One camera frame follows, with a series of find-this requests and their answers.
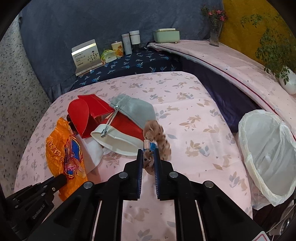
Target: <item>white sticker with red border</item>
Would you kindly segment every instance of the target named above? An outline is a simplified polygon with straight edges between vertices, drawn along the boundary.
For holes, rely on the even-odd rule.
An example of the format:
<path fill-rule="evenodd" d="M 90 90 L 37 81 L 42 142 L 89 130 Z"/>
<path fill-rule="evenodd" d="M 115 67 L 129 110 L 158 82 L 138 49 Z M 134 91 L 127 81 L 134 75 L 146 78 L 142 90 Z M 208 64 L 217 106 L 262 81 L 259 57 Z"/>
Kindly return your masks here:
<path fill-rule="evenodd" d="M 270 240 L 267 237 L 266 233 L 264 231 L 262 231 L 252 241 L 270 241 Z"/>

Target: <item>green tissue box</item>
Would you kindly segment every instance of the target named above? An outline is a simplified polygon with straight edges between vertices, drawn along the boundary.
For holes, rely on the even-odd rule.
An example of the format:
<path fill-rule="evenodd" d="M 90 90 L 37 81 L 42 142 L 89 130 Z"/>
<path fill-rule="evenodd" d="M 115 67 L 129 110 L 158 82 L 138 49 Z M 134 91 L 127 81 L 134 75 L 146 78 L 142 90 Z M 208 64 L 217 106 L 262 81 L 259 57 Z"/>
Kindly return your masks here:
<path fill-rule="evenodd" d="M 175 28 L 161 28 L 153 31 L 154 41 L 157 43 L 171 43 L 180 40 L 180 32 Z"/>

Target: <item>white trash bag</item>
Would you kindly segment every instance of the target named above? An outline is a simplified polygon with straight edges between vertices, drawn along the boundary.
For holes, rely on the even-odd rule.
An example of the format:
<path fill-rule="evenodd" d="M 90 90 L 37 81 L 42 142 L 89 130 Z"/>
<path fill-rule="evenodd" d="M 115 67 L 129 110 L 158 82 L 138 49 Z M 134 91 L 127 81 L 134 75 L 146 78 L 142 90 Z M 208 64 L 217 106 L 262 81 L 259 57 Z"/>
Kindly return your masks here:
<path fill-rule="evenodd" d="M 273 205 L 285 202 L 296 186 L 296 142 L 282 119 L 254 110 L 239 122 L 239 145 L 254 184 Z"/>

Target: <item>red envelope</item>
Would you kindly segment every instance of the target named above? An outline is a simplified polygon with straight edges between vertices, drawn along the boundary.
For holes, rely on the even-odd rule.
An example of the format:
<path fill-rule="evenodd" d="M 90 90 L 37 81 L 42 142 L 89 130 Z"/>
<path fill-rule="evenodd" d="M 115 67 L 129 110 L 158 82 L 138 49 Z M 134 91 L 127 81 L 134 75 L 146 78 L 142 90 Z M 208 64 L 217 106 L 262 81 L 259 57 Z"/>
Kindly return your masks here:
<path fill-rule="evenodd" d="M 96 95 L 78 95 L 78 99 L 70 102 L 68 114 L 81 138 L 91 136 L 91 132 L 114 109 Z"/>

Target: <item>white plant pot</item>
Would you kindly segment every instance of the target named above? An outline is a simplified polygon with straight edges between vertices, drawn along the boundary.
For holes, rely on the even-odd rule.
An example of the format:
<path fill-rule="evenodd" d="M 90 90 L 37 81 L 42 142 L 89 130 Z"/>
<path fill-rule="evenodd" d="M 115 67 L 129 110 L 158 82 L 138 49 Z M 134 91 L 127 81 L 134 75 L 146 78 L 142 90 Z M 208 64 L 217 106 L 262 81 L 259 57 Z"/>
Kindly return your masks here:
<path fill-rule="evenodd" d="M 290 73 L 288 74 L 289 81 L 285 84 L 284 79 L 279 78 L 279 82 L 283 89 L 288 92 L 288 94 L 294 95 L 296 94 L 296 74 L 292 70 L 288 70 L 290 71 Z"/>

